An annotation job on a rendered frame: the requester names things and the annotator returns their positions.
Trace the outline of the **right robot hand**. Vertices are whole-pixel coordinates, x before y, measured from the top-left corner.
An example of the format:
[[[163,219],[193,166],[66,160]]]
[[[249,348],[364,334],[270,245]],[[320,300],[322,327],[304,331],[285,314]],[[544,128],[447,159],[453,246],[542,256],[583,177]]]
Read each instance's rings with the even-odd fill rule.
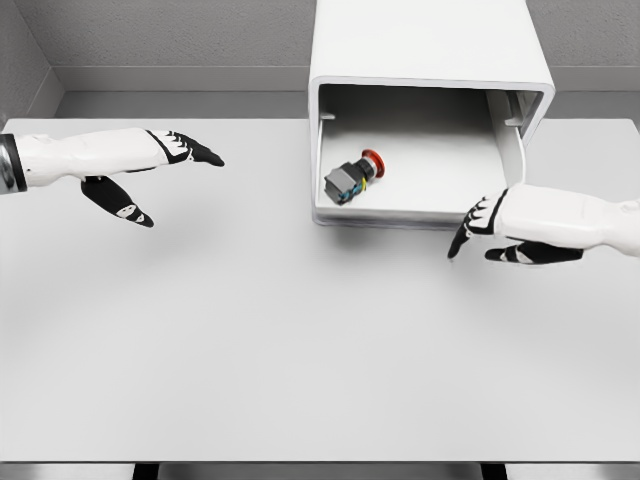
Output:
[[[466,213],[449,247],[455,258],[474,236],[501,236],[515,244],[490,249],[490,261],[547,265],[577,261],[603,241],[598,198],[548,187],[517,184],[479,200]]]

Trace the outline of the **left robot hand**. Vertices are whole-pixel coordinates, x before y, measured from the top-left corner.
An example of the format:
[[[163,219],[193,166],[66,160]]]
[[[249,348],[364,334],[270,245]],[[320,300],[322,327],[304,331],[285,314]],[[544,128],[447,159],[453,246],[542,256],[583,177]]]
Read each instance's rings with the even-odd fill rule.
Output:
[[[110,176],[137,173],[184,161],[222,167],[209,147],[173,130],[128,128],[81,135],[72,174],[81,179],[82,193],[113,216],[151,228],[154,222]]]

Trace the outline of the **white tabletop storage cabinet shell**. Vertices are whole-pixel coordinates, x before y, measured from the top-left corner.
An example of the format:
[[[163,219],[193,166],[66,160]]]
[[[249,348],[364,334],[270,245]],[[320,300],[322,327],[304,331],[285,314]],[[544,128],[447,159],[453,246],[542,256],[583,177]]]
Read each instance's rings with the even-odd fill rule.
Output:
[[[311,130],[324,84],[528,91],[529,142],[556,92],[526,0],[317,0]]]

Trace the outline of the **white cabinet drawer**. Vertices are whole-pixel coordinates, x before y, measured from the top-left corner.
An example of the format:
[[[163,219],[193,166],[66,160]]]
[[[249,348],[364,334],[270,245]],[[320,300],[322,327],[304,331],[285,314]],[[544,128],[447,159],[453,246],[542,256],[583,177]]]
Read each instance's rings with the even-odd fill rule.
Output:
[[[458,225],[482,197],[525,178],[512,92],[325,84],[311,99],[313,217],[325,225]],[[325,178],[371,149],[386,172],[343,206]]]

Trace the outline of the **red button load switch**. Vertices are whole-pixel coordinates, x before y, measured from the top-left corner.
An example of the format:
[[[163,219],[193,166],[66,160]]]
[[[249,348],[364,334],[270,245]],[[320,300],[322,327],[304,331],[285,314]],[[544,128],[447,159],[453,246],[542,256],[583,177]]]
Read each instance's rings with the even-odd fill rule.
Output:
[[[346,162],[324,177],[325,193],[337,205],[344,205],[367,189],[373,180],[382,178],[385,164],[372,149],[362,151],[356,162]]]

